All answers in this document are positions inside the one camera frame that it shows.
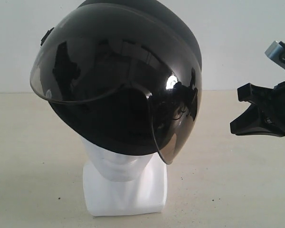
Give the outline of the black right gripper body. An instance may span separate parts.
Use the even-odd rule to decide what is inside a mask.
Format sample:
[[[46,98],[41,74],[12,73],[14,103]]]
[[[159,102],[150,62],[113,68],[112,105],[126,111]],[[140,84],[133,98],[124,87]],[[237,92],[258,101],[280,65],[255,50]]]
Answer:
[[[269,114],[265,117],[267,133],[285,133],[285,81],[265,89]]]

